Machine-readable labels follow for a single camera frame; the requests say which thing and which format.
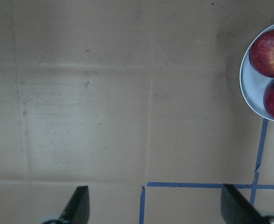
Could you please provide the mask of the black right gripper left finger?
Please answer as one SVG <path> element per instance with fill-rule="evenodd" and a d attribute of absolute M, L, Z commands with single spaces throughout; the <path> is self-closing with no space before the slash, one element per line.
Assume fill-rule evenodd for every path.
<path fill-rule="evenodd" d="M 43 224 L 87 224 L 90 218 L 90 198 L 88 186 L 79 186 L 74 191 L 58 218 Z"/>

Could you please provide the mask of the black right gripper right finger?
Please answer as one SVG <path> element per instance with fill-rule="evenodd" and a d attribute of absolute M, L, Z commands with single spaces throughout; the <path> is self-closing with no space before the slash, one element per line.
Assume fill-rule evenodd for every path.
<path fill-rule="evenodd" d="M 226 224 L 274 224 L 274 216 L 262 216 L 232 184 L 222 186 L 221 216 Z"/>

